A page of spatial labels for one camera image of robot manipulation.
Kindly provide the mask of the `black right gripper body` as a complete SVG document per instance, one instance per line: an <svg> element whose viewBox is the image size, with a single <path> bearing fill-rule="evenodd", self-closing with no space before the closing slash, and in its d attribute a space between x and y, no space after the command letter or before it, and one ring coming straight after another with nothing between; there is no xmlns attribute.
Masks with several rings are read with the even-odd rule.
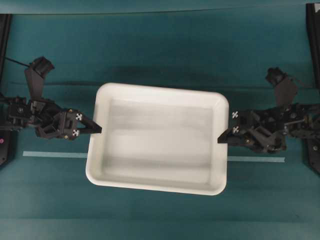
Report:
<svg viewBox="0 0 320 240"><path fill-rule="evenodd" d="M287 149L286 138L266 110L233 111L231 145L255 153L278 153Z"/></svg>

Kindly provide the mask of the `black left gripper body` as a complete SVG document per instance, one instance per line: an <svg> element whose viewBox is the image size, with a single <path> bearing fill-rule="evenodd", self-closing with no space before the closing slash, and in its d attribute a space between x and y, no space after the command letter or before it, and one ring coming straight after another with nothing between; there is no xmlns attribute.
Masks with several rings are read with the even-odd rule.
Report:
<svg viewBox="0 0 320 240"><path fill-rule="evenodd" d="M63 109L56 113L45 111L37 116L37 120L35 127L37 137L75 140L80 135L77 125L83 120L83 114L75 109Z"/></svg>

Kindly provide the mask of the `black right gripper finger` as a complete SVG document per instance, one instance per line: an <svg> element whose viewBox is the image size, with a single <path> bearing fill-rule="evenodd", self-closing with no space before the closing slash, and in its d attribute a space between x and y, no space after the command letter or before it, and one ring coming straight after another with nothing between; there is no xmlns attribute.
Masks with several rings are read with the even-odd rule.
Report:
<svg viewBox="0 0 320 240"><path fill-rule="evenodd" d="M234 134L233 128L225 130L218 138L219 144L235 145L237 143L237 136Z"/></svg>

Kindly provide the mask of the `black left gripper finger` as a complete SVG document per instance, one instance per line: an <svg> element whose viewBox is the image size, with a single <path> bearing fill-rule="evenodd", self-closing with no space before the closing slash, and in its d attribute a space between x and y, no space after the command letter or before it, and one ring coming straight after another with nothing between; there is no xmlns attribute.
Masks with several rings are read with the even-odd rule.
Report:
<svg viewBox="0 0 320 240"><path fill-rule="evenodd" d="M79 129L79 134L83 135L83 134L100 134L101 133L101 129L93 129L93 128L80 128Z"/></svg>
<svg viewBox="0 0 320 240"><path fill-rule="evenodd" d="M100 132L102 132L102 127L85 115L82 115L80 123L84 126L81 129L100 129Z"/></svg>

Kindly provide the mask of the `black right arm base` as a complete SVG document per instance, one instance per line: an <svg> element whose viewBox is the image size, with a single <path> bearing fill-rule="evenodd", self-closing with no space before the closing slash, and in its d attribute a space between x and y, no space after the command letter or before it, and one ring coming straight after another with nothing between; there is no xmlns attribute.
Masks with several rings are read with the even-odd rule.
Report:
<svg viewBox="0 0 320 240"><path fill-rule="evenodd" d="M320 93L320 1L309 2L305 5L306 31L312 59L313 88ZM320 175L320 137L306 141L308 151L308 164L310 168Z"/></svg>

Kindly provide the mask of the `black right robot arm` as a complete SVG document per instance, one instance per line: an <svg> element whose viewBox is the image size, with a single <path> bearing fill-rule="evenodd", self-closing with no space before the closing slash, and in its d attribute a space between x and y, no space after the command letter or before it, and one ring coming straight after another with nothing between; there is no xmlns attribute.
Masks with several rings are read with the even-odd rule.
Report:
<svg viewBox="0 0 320 240"><path fill-rule="evenodd" d="M255 153L285 151L286 137L320 138L319 104L294 103L265 110L234 111L232 119L234 125L226 129L217 142Z"/></svg>

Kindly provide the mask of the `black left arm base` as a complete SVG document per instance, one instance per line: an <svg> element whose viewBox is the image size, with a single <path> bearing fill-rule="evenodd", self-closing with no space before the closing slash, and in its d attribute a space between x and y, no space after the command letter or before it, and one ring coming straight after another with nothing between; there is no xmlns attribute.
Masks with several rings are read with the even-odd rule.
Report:
<svg viewBox="0 0 320 240"><path fill-rule="evenodd" d="M11 30L12 14L0 14L0 94L4 96L8 91L8 83L5 80L5 56ZM8 165L12 159L12 131L0 131L0 169Z"/></svg>

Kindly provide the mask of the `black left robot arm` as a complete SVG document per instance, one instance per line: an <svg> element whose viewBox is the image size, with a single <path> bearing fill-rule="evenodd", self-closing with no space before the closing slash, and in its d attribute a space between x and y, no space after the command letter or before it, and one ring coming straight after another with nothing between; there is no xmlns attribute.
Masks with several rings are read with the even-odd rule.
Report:
<svg viewBox="0 0 320 240"><path fill-rule="evenodd" d="M7 105L6 116L0 124L2 131L20 131L34 128L43 139L75 140L84 134L100 134L102 127L83 112L73 108L62 108L49 99L27 101L24 97L1 95L0 102Z"/></svg>

